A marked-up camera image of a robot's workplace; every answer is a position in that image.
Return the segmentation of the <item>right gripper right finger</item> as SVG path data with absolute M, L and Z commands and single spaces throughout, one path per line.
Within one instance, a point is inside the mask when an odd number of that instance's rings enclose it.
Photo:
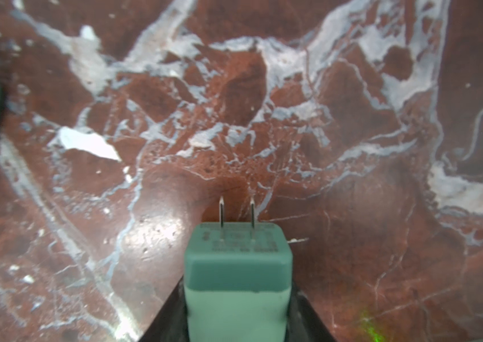
M 288 305 L 286 342 L 337 342 L 295 282 Z

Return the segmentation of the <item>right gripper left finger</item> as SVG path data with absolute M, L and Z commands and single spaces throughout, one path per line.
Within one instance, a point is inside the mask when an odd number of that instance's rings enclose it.
M 187 306 L 181 277 L 139 342 L 188 342 Z

